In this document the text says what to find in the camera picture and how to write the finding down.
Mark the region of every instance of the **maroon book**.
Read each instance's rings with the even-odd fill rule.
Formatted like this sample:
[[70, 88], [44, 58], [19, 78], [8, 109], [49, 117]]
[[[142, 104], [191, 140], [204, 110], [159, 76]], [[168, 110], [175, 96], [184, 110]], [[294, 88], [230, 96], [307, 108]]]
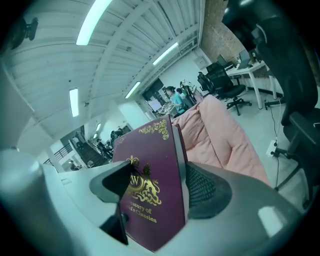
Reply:
[[135, 168], [120, 201], [129, 217], [126, 234], [153, 252], [185, 225], [180, 174], [185, 158], [179, 151], [184, 144], [178, 129], [166, 115], [114, 142], [113, 162], [128, 160]]

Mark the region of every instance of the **ceiling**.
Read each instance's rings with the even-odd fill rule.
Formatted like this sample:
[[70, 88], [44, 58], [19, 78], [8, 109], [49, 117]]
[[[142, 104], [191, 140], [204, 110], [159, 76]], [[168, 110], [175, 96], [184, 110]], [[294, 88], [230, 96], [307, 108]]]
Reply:
[[[137, 81], [141, 93], [166, 68], [199, 47], [204, 0], [113, 0], [87, 46], [77, 37], [93, 0], [40, 0], [25, 13], [39, 20], [35, 39], [11, 50], [5, 66], [34, 109], [28, 129], [40, 126], [60, 139], [123, 99]], [[154, 66], [172, 44], [176, 50]], [[72, 117], [69, 90], [79, 90]]]

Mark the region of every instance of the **pink cushion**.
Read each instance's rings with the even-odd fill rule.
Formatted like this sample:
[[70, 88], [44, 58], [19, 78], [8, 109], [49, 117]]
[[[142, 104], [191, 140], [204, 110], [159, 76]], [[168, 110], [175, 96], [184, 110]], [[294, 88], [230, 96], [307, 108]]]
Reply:
[[265, 169], [245, 131], [212, 95], [181, 116], [179, 124], [189, 161], [247, 175], [269, 185]]

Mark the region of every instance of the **exposed brick wall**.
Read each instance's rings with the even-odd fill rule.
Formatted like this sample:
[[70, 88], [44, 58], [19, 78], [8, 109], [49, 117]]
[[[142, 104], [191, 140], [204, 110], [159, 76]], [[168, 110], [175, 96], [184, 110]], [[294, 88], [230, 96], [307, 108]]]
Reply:
[[245, 49], [239, 39], [222, 23], [228, 1], [206, 0], [201, 49], [212, 62], [221, 55], [227, 62], [236, 63]]

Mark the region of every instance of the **white table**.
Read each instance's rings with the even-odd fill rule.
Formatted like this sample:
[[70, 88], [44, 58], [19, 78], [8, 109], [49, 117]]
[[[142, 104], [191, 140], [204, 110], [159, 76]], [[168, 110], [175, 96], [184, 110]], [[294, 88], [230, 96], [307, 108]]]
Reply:
[[[258, 89], [258, 87], [256, 85], [256, 80], [255, 80], [255, 76], [254, 76], [253, 72], [258, 70], [258, 69], [260, 69], [260, 68], [262, 68], [263, 66], [266, 66], [266, 70], [267, 71], [269, 70], [269, 68], [266, 65], [266, 63], [264, 61], [261, 61], [261, 63], [259, 63], [259, 62], [254, 63], [252, 67], [247, 67], [247, 68], [242, 68], [242, 69], [236, 69], [235, 67], [233, 67], [233, 68], [229, 69], [228, 71], [226, 71], [226, 74], [229, 77], [243, 75], [243, 74], [249, 74], [252, 86], [253, 86], [254, 91], [255, 91], [256, 100], [258, 102], [259, 109], [262, 109], [262, 102], [261, 102], [259, 89]], [[269, 75], [269, 79], [270, 79], [273, 99], [276, 99], [277, 98], [276, 87], [275, 87], [274, 80], [273, 80], [271, 75]]]

